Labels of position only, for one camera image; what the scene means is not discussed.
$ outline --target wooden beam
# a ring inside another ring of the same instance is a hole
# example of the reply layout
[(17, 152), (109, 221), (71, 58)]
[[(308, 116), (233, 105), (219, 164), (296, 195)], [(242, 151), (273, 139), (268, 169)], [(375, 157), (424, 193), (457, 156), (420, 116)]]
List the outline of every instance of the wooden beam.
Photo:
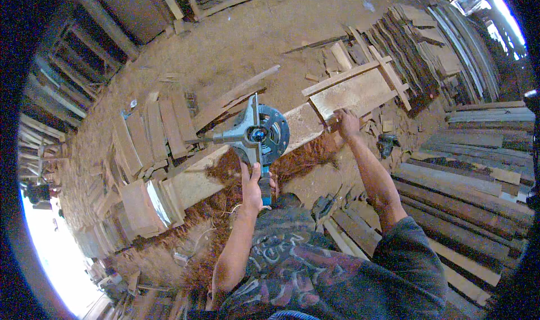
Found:
[(318, 84), (315, 84), (311, 87), (308, 87), (302, 90), (302, 94), (304, 96), (311, 96), (313, 94), (317, 94), (327, 88), (330, 88), (332, 86), (339, 84), (340, 82), (346, 81), (354, 76), (357, 76), (362, 73), (366, 73), (374, 68), (377, 68), (378, 66), (379, 66), (379, 62), (373, 61), (373, 62), (368, 62), (367, 64), (354, 67), (346, 72), (340, 73), (336, 76), (333, 76), (329, 79), (319, 82)]
[(516, 224), (509, 219), (422, 188), (401, 182), (394, 182), (394, 184), (401, 195), (410, 197), (450, 215), (469, 221), (486, 230), (490, 230), (499, 236), (512, 239), (516, 233)]
[(312, 95), (310, 101), (327, 121), (340, 108), (349, 108), (356, 115), (363, 116), (396, 95), (397, 92), (390, 90), (381, 73), (373, 69)]
[(139, 49), (132, 43), (131, 39), (124, 34), (122, 29), (107, 13), (99, 0), (78, 0), (90, 14), (98, 25), (103, 28), (105, 33), (120, 47), (122, 51), (131, 59), (135, 60), (139, 57)]
[(175, 0), (165, 0), (165, 2), (167, 3), (167, 6), (169, 7), (169, 10), (171, 10), (175, 19), (180, 20), (184, 17), (184, 13), (182, 13)]
[(223, 114), (228, 105), (231, 102), (238, 99), (238, 97), (247, 92), (251, 87), (255, 86), (257, 82), (263, 80), (265, 77), (277, 73), (279, 71), (280, 65), (275, 65), (274, 67), (267, 69), (266, 71), (255, 75), (253, 78), (242, 82), (238, 86), (234, 87), (232, 90), (223, 94), (218, 99), (213, 100), (206, 108), (203, 108), (197, 116), (193, 119), (193, 127), (195, 131), (198, 132), (200, 129), (204, 128), (208, 123), (212, 122), (219, 115)]
[(65, 134), (61, 131), (56, 130), (55, 128), (51, 128), (39, 121), (34, 120), (33, 118), (30, 118), (26, 116), (25, 114), (22, 114), (19, 116), (19, 120), (26, 124), (27, 126), (36, 129), (42, 133), (45, 133), (47, 135), (51, 135), (54, 138), (57, 138), (59, 141), (64, 142), (65, 141)]
[(495, 197), (501, 195), (502, 191), (502, 186), (499, 183), (483, 181), (468, 176), (456, 175), (447, 173), (445, 171), (415, 166), (414, 164), (401, 163), (400, 169), (417, 173), (418, 175), (422, 175), (426, 178), (431, 178), (437, 181), (474, 187), (479, 191), (494, 195)]
[(139, 161), (143, 165), (143, 170), (146, 170), (154, 163), (154, 157), (152, 155), (150, 143), (146, 139), (143, 121), (139, 113), (135, 111), (125, 122), (127, 130), (130, 132), (135, 151), (139, 156)]
[(125, 160), (127, 166), (126, 171), (129, 172), (129, 175), (134, 176), (141, 168), (143, 168), (143, 164), (139, 159), (129, 131), (127, 130), (126, 121), (120, 114), (113, 115), (112, 121), (114, 124), (114, 132), (118, 139), (118, 143), (115, 143), (115, 145), (119, 148)]
[(509, 262), (508, 254), (510, 249), (508, 247), (406, 204), (403, 205), (403, 208), (422, 227), (426, 234), (445, 244), (450, 249), (466, 256), (477, 257), (482, 263), (491, 267)]
[(379, 70), (381, 71), (381, 74), (385, 80), (388, 82), (390, 89), (395, 89), (397, 94), (400, 96), (401, 102), (403, 103), (403, 106), (405, 106), (405, 109), (408, 111), (411, 110), (409, 99), (407, 98), (407, 94), (405, 94), (405, 90), (409, 88), (409, 85), (401, 84), (401, 80), (397, 77), (396, 72), (392, 69), (392, 66), (383, 61), (381, 54), (379, 54), (375, 47), (370, 46), (369, 50), (375, 59), (380, 63)]
[(92, 36), (83, 29), (78, 23), (73, 23), (69, 30), (79, 38), (88, 48), (92, 50), (101, 60), (111, 66), (116, 72), (122, 67), (122, 64), (114, 59)]
[(476, 110), (483, 110), (483, 109), (519, 108), (519, 107), (525, 107), (525, 102), (507, 101), (507, 102), (482, 103), (479, 105), (457, 105), (455, 107), (448, 108), (447, 112), (476, 111)]
[(165, 135), (171, 149), (172, 158), (177, 159), (187, 155), (187, 149), (184, 145), (184, 138), (178, 129), (178, 121), (172, 106), (172, 101), (169, 99), (159, 100), (159, 110), (161, 112), (161, 120), (165, 128)]
[(431, 188), (432, 190), (436, 190), (437, 192), (455, 199), (468, 202), (476, 207), (505, 216), (523, 226), (529, 227), (532, 225), (534, 211), (521, 204), (509, 202), (489, 194), (480, 193), (479, 191), (470, 190), (465, 186), (455, 186), (449, 183), (427, 179), (414, 172), (411, 173), (399, 170), (398, 172), (394, 172), (392, 176), (422, 185), (423, 187)]
[(93, 100), (97, 99), (96, 92), (88, 85), (92, 82), (86, 79), (82, 74), (73, 69), (66, 61), (60, 57), (49, 57), (51, 62), (58, 66), (73, 82), (79, 85)]
[(206, 18), (206, 17), (208, 17), (209, 15), (212, 15), (212, 14), (214, 14), (214, 13), (217, 13), (217, 12), (219, 12), (219, 11), (221, 11), (221, 10), (224, 10), (224, 9), (228, 8), (228, 7), (231, 7), (231, 6), (234, 6), (234, 5), (237, 5), (237, 4), (244, 3), (244, 2), (246, 2), (246, 1), (248, 1), (248, 0), (227, 0), (227, 1), (224, 1), (224, 2), (221, 3), (221, 4), (219, 4), (219, 5), (217, 5), (217, 6), (214, 6), (214, 7), (210, 8), (210, 9), (204, 11), (204, 12), (202, 13), (201, 19), (202, 19), (202, 18)]

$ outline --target sawdust-covered floor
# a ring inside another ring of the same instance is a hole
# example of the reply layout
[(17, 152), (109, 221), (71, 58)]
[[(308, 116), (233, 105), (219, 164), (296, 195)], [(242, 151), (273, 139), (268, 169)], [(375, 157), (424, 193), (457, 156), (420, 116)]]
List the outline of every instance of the sawdust-covered floor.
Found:
[[(364, 1), (373, 4), (375, 13), (364, 8)], [(70, 228), (76, 231), (97, 220), (92, 207), (85, 203), (86, 191), (92, 183), (87, 170), (105, 158), (112, 143), (110, 117), (128, 108), (131, 100), (145, 103), (152, 91), (190, 93), (196, 95), (199, 108), (204, 108), (240, 82), (279, 64), (282, 66), (279, 73), (260, 82), (267, 88), (260, 101), (282, 113), (287, 112), (306, 100), (301, 90), (313, 82), (305, 80), (305, 74), (320, 74), (323, 66), (317, 61), (316, 49), (281, 53), (309, 42), (344, 35), (343, 24), (364, 31), (396, 2), (418, 4), (420, 0), (253, 0), (219, 12), (200, 24), (187, 26), (190, 33), (169, 39), (156, 38), (144, 47), (137, 60), (129, 62), (112, 79), (98, 105), (71, 139), (72, 157), (60, 169), (63, 183), (60, 202)], [(158, 81), (164, 73), (178, 73), (182, 81)], [(395, 132), (402, 143), (402, 148), (396, 148), (392, 157), (383, 161), (387, 168), (398, 164), (404, 151), (414, 150), (427, 140), (442, 124), (444, 115), (438, 100), (415, 120), (408, 118), (393, 101), (380, 110), (394, 120)], [(419, 122), (423, 132), (418, 132)], [(374, 137), (366, 134), (366, 142), (376, 152)], [(336, 159), (339, 171), (317, 166), (309, 174), (289, 181), (284, 191), (296, 193), (307, 207), (311, 207), (318, 196), (336, 192), (341, 183), (342, 196), (354, 184), (352, 194), (361, 193), (363, 186), (348, 148), (342, 148)], [(200, 218), (194, 218), (189, 226), (207, 220), (208, 214), (197, 213)], [(222, 221), (215, 226), (219, 229), (227, 225)], [(193, 244), (201, 230), (208, 227), (194, 231), (188, 243)], [(185, 271), (174, 263), (171, 253), (178, 243), (175, 237), (185, 229), (186, 226), (157, 237), (153, 243), (125, 250), (113, 258), (114, 267), (122, 276), (140, 269), (143, 280), (172, 287), (183, 285), (185, 281), (180, 277)], [(205, 234), (204, 239), (206, 236), (211, 238), (212, 232)]]

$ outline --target wooden post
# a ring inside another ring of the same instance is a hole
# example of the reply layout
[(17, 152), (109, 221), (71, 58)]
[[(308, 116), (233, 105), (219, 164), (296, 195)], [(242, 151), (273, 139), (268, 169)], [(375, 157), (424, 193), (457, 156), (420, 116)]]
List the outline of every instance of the wooden post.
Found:
[(101, 28), (111, 37), (122, 51), (131, 59), (135, 60), (139, 56), (139, 49), (132, 43), (131, 39), (124, 34), (122, 29), (107, 13), (99, 0), (78, 0), (84, 6), (86, 12), (90, 14)]

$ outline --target wooden board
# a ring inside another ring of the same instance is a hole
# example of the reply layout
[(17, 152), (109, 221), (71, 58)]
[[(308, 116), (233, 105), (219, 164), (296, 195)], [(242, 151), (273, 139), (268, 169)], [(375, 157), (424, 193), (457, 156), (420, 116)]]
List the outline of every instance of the wooden board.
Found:
[(223, 114), (223, 108), (227, 107), (231, 102), (236, 100), (241, 94), (246, 93), (251, 87), (255, 86), (257, 82), (263, 80), (265, 77), (275, 74), (279, 71), (280, 65), (255, 75), (253, 78), (242, 82), (238, 86), (234, 87), (227, 93), (223, 94), (219, 98), (214, 99), (211, 104), (206, 108), (203, 108), (197, 116), (193, 119), (193, 127), (198, 132), (204, 128), (208, 123), (212, 122), (215, 118)]
[(345, 230), (368, 256), (373, 258), (375, 248), (382, 239), (381, 235), (371, 229), (361, 218), (359, 220), (353, 220), (341, 210), (336, 210), (332, 218), (334, 218), (338, 225)]
[(357, 67), (354, 67), (346, 72), (340, 73), (336, 76), (333, 76), (329, 79), (326, 79), (324, 81), (319, 82), (316, 85), (313, 85), (311, 87), (307, 87), (306, 89), (302, 90), (302, 94), (304, 96), (311, 96), (313, 94), (317, 94), (320, 91), (323, 91), (329, 87), (335, 86), (339, 84), (340, 82), (346, 81), (354, 76), (357, 76), (362, 73), (366, 73), (373, 68), (377, 68), (379, 66), (378, 61), (368, 62), (367, 64), (363, 64)]
[(348, 71), (353, 68), (353, 61), (351, 60), (347, 49), (344, 49), (343, 41), (338, 41), (330, 47), (332, 54), (334, 54), (338, 64), (341, 66), (341, 70)]
[(476, 111), (476, 110), (483, 110), (483, 109), (519, 108), (519, 107), (525, 107), (525, 102), (508, 101), (508, 102), (482, 103), (479, 105), (457, 105), (455, 107), (450, 107), (447, 110), (447, 112)]
[(505, 216), (524, 226), (530, 226), (533, 221), (534, 211), (521, 204), (509, 202), (493, 195), (484, 194), (471, 190), (464, 186), (455, 186), (447, 182), (436, 181), (419, 176), (414, 172), (399, 170), (392, 174), (408, 182), (416, 183), (431, 188), (437, 192), (471, 203), (477, 207)]
[(433, 239), (428, 238), (429, 246), (439, 255), (443, 256), (459, 267), (471, 272), (478, 278), (482, 279), (486, 283), (489, 283), (491, 286), (495, 287), (501, 280), (501, 275), (497, 274), (490, 269), (479, 265), (474, 260), (467, 258), (446, 246), (434, 241)]
[(381, 73), (373, 69), (311, 96), (310, 101), (326, 121), (340, 108), (349, 108), (362, 116), (396, 95)]
[(135, 146), (133, 145), (133, 141), (131, 140), (130, 134), (127, 131), (126, 121), (120, 114), (113, 115), (112, 121), (114, 124), (114, 133), (118, 138), (118, 143), (115, 143), (115, 145), (125, 160), (125, 164), (127, 166), (126, 171), (129, 172), (129, 175), (134, 176), (143, 167), (143, 164), (139, 159)]
[(190, 110), (187, 108), (186, 100), (180, 94), (170, 95), (172, 100), (172, 106), (174, 108), (174, 114), (176, 114), (176, 121), (178, 123), (178, 129), (180, 134), (187, 140), (196, 140), (195, 128), (190, 116)]
[(146, 106), (146, 117), (154, 161), (166, 160), (167, 149), (165, 148), (165, 143), (167, 139), (163, 131), (161, 112), (159, 111), (159, 103), (157, 101), (148, 103)]
[(470, 187), (474, 187), (479, 191), (494, 195), (496, 197), (498, 197), (502, 191), (502, 186), (498, 183), (483, 181), (472, 177), (451, 174), (444, 171), (419, 167), (408, 163), (401, 163), (400, 168), (405, 171), (413, 172), (420, 176), (424, 176), (426, 178), (440, 180), (455, 185), (467, 185)]
[(159, 111), (161, 112), (161, 120), (165, 128), (165, 135), (171, 149), (171, 154), (174, 159), (187, 155), (187, 149), (184, 145), (184, 138), (178, 129), (176, 114), (172, 106), (172, 100), (159, 100)]
[(428, 190), (402, 182), (394, 182), (401, 195), (410, 197), (450, 215), (469, 221), (501, 237), (512, 239), (516, 233), (516, 224), (507, 218), (497, 216), (470, 204), (439, 195)]
[(502, 148), (503, 146), (502, 135), (462, 133), (451, 130), (437, 133), (430, 137), (429, 141), (495, 148)]
[(508, 262), (510, 249), (495, 241), (478, 236), (440, 218), (431, 216), (406, 204), (403, 208), (430, 237), (445, 244), (450, 249), (479, 258), (486, 265)]
[(145, 237), (148, 234), (164, 230), (159, 217), (152, 207), (152, 202), (143, 180), (134, 181), (120, 189), (122, 201), (131, 229), (135, 235)]
[(135, 147), (135, 151), (139, 156), (139, 160), (143, 165), (143, 170), (152, 166), (154, 162), (154, 157), (152, 155), (150, 143), (146, 139), (146, 132), (143, 125), (143, 120), (141, 119), (138, 112), (132, 113), (126, 119), (127, 129), (130, 132), (131, 140)]

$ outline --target wooden plank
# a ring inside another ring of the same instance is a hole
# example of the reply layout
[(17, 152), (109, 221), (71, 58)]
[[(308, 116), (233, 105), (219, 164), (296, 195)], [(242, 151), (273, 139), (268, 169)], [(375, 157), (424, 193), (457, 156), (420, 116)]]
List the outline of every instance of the wooden plank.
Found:
[(369, 50), (375, 57), (375, 59), (380, 63), (379, 70), (381, 71), (381, 74), (385, 78), (385, 80), (388, 82), (388, 85), (390, 86), (390, 89), (396, 90), (397, 94), (400, 96), (401, 102), (405, 106), (406, 110), (411, 110), (411, 106), (409, 103), (409, 99), (407, 98), (407, 94), (405, 94), (405, 90), (409, 88), (408, 84), (401, 84), (401, 80), (397, 77), (396, 72), (390, 66), (389, 64), (385, 63), (383, 61), (383, 58), (381, 54), (375, 49), (374, 46), (370, 46)]
[(429, 141), (439, 143), (455, 143), (469, 146), (502, 148), (503, 136), (495, 134), (461, 133), (448, 130), (430, 137)]
[(450, 249), (465, 256), (477, 257), (486, 265), (508, 262), (510, 251), (508, 247), (406, 204), (403, 204), (403, 208), (422, 227), (426, 234), (445, 244)]
[(362, 38), (360, 33), (358, 33), (358, 31), (355, 28), (353, 28), (351, 26), (348, 26), (348, 27), (349, 27), (350, 31), (353, 33), (354, 39), (360, 45), (360, 48), (361, 48), (362, 52), (364, 53), (364, 55), (366, 56), (366, 58), (368, 59), (368, 62), (374, 61), (375, 59), (373, 58), (373, 56), (369, 52), (368, 46), (366, 45), (366, 42), (364, 41), (364, 39)]
[(356, 115), (363, 116), (396, 95), (397, 92), (390, 90), (381, 73), (371, 70), (311, 96), (310, 101), (327, 121), (334, 110), (340, 108), (349, 108)]
[(99, 0), (78, 0), (85, 10), (90, 14), (92, 19), (103, 28), (105, 33), (120, 47), (120, 49), (130, 57), (131, 60), (137, 59), (139, 49), (134, 43), (124, 34), (122, 29), (116, 24), (111, 16), (105, 11)]
[(409, 184), (397, 181), (395, 181), (394, 184), (396, 189), (403, 196), (407, 196), (450, 215), (469, 221), (499, 236), (512, 239), (516, 233), (516, 224), (507, 218), (497, 216), (473, 205)]
[(234, 6), (234, 5), (237, 5), (237, 4), (240, 4), (240, 3), (244, 3), (248, 0), (228, 0), (228, 1), (224, 1), (223, 3), (217, 5), (217, 6), (214, 6), (212, 8), (210, 8), (209, 10), (206, 10), (202, 13), (202, 18), (205, 18), (205, 17), (208, 17), (209, 15), (212, 15), (214, 13), (217, 13), (221, 10), (224, 10), (228, 7), (231, 7), (231, 6)]
[(115, 145), (119, 148), (123, 156), (129, 175), (134, 176), (143, 167), (143, 164), (139, 159), (139, 155), (127, 130), (126, 121), (120, 114), (113, 115), (112, 121), (114, 124), (114, 133), (118, 139), (118, 143), (115, 143)]
[(233, 101), (237, 100), (242, 93), (247, 92), (251, 87), (255, 86), (257, 82), (263, 80), (265, 77), (277, 73), (279, 68), (280, 65), (275, 65), (274, 67), (267, 69), (253, 78), (242, 82), (232, 90), (220, 96), (218, 99), (213, 100), (210, 105), (203, 108), (193, 119), (193, 127), (195, 128), (195, 131), (198, 132), (219, 115), (223, 114), (226, 111), (224, 108), (229, 106)]
[(349, 69), (353, 68), (353, 61), (350, 59), (347, 49), (343, 49), (343, 41), (340, 40), (336, 42), (330, 47), (330, 50), (332, 54), (334, 54), (343, 71), (348, 71)]
[(340, 82), (346, 81), (354, 76), (357, 76), (362, 73), (366, 73), (374, 68), (377, 68), (379, 66), (378, 61), (368, 62), (367, 64), (363, 64), (357, 67), (354, 67), (346, 72), (340, 73), (336, 76), (333, 76), (329, 79), (326, 79), (324, 81), (319, 82), (316, 85), (313, 85), (311, 87), (307, 87), (306, 89), (302, 90), (302, 94), (304, 96), (311, 96), (313, 94), (319, 93), (327, 88), (330, 88), (332, 86), (335, 86), (339, 84)]
[(486, 293), (480, 287), (471, 283), (445, 264), (442, 264), (442, 267), (444, 269), (444, 276), (449, 284), (471, 298), (473, 301), (477, 302), (480, 306), (485, 306), (486, 300), (491, 297), (490, 294)]
[(467, 185), (470, 187), (474, 187), (479, 191), (494, 195), (496, 197), (498, 197), (502, 191), (502, 186), (500, 184), (483, 181), (472, 177), (451, 174), (444, 171), (419, 167), (408, 163), (401, 163), (400, 168), (409, 172), (415, 172), (418, 175), (427, 178), (432, 178), (455, 185)]
[(127, 130), (130, 132), (131, 141), (135, 147), (135, 151), (139, 156), (139, 161), (143, 165), (143, 170), (152, 166), (154, 157), (150, 149), (150, 143), (146, 139), (146, 133), (138, 112), (132, 113), (126, 119)]
[(165, 135), (171, 149), (171, 154), (174, 159), (187, 155), (187, 149), (184, 145), (184, 138), (178, 129), (176, 114), (172, 106), (172, 100), (160, 99), (159, 111), (161, 112), (161, 120), (165, 128)]
[(329, 221), (324, 222), (323, 225), (325, 226), (332, 239), (334, 239), (341, 252), (348, 254), (349, 256), (354, 256), (353, 250), (351, 250), (347, 243), (345, 243), (343, 238), (341, 238), (338, 230), (336, 230), (336, 228), (334, 228), (334, 226)]
[(60, 140), (61, 142), (64, 142), (65, 141), (65, 134), (55, 128), (51, 128), (39, 121), (36, 121), (28, 116), (26, 116), (25, 114), (22, 114), (20, 115), (19, 117), (19, 120), (21, 120), (21, 122), (23, 122), (24, 124), (28, 125), (29, 127), (33, 128), (33, 129), (36, 129), (42, 133), (45, 133), (47, 135), (51, 135), (52, 137), (54, 138), (57, 138), (58, 140)]
[(150, 130), (150, 145), (152, 146), (154, 161), (166, 160), (166, 137), (165, 132), (163, 131), (161, 112), (159, 111), (159, 103), (157, 101), (150, 102), (148, 105), (146, 105), (146, 116), (148, 117), (147, 120)]
[(382, 239), (381, 235), (371, 229), (362, 219), (353, 220), (349, 215), (336, 210), (332, 218), (339, 226), (365, 251), (369, 257), (373, 258), (375, 248)]
[(143, 180), (126, 185), (120, 189), (120, 193), (127, 218), (135, 235), (145, 237), (147, 234), (164, 230), (163, 224), (152, 207)]
[(476, 110), (483, 110), (483, 109), (498, 109), (498, 108), (520, 108), (520, 107), (525, 107), (525, 102), (507, 101), (507, 102), (482, 103), (479, 105), (457, 105), (455, 107), (448, 108), (447, 112), (476, 111)]
[(184, 13), (182, 13), (175, 0), (165, 0), (165, 2), (167, 3), (167, 6), (169, 7), (169, 10), (171, 10), (175, 19), (180, 20), (184, 17)]
[(429, 241), (429, 246), (431, 246), (431, 248), (437, 253), (437, 255), (445, 257), (449, 261), (471, 272), (472, 274), (482, 279), (486, 283), (490, 284), (491, 286), (493, 287), (497, 286), (497, 284), (499, 283), (499, 280), (501, 280), (500, 274), (497, 274), (491, 271), (490, 269), (479, 265), (474, 260), (471, 260), (467, 258), (466, 256), (463, 256), (455, 251), (452, 251), (451, 249), (434, 241), (433, 239), (428, 238), (428, 241)]
[(460, 199), (474, 206), (505, 216), (524, 226), (530, 226), (533, 221), (533, 210), (521, 204), (509, 202), (493, 195), (471, 190), (464, 186), (455, 186), (447, 182), (428, 179), (414, 172), (398, 170), (397, 172), (394, 172), (392, 176), (431, 188), (450, 197)]

